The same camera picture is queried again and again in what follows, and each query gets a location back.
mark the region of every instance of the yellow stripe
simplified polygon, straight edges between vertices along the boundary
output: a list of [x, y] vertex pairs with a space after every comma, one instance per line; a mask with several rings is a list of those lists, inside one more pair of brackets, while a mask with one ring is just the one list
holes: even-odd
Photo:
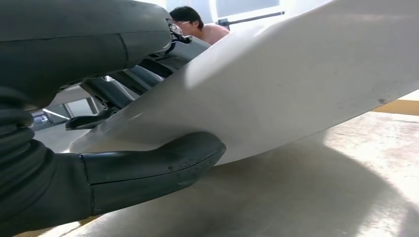
[[374, 109], [373, 112], [419, 116], [419, 101], [395, 100]]

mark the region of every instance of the shirtless man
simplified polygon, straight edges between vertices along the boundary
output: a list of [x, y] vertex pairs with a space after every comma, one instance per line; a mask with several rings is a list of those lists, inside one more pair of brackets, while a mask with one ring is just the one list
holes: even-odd
[[204, 25], [199, 14], [189, 6], [177, 7], [170, 15], [185, 36], [195, 36], [211, 45], [230, 33], [223, 26]]

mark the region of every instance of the eyeglasses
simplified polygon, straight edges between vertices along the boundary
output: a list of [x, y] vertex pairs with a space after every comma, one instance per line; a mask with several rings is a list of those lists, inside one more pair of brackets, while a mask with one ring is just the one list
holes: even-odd
[[184, 21], [184, 22], [181, 22], [181, 23], [179, 23], [179, 22], [175, 22], [175, 24], [177, 24], [177, 25], [184, 25], [184, 24], [186, 24], [186, 23], [191, 23], [190, 21]]

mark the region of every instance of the black hair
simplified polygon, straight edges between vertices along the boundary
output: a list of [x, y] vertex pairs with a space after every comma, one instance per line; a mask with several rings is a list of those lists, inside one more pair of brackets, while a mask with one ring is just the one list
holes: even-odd
[[204, 23], [202, 22], [201, 17], [190, 6], [177, 7], [173, 11], [170, 12], [170, 16], [175, 21], [190, 21], [190, 22], [198, 21], [198, 28], [202, 29], [204, 27]]

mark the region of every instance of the black machine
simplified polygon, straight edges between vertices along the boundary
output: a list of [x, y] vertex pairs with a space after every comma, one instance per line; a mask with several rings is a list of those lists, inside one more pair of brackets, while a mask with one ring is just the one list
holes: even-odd
[[144, 93], [190, 38], [161, 7], [134, 0], [0, 1], [0, 232], [7, 236], [139, 204], [195, 183], [225, 152], [199, 132], [146, 152], [55, 154], [33, 139], [30, 112], [75, 83], [106, 107], [68, 129], [92, 128], [132, 101], [106, 75]]

